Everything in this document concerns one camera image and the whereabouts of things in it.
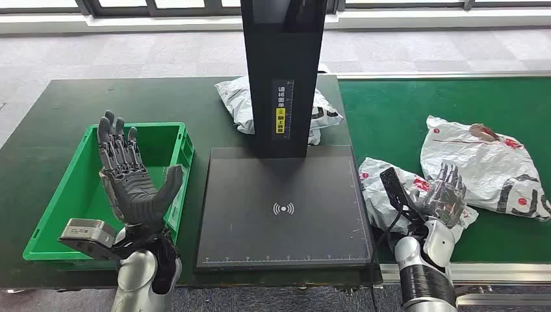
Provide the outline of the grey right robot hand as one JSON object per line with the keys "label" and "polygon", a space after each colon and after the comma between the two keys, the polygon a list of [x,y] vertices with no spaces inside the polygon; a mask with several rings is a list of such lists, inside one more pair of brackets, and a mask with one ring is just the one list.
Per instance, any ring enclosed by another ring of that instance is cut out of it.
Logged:
{"label": "grey right robot hand", "polygon": [[439,173],[421,201],[422,212],[452,229],[458,224],[465,208],[466,191],[459,168],[453,163],[442,162]]}

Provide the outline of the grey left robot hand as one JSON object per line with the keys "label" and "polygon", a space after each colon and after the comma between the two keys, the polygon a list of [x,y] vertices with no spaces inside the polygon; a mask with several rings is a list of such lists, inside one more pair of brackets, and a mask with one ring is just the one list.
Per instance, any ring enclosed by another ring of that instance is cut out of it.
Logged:
{"label": "grey left robot hand", "polygon": [[110,206],[126,225],[163,225],[164,215],[183,184],[183,167],[169,167],[164,184],[157,188],[143,163],[137,128],[131,127],[125,135],[124,125],[123,118],[107,110],[97,127],[99,175]]}

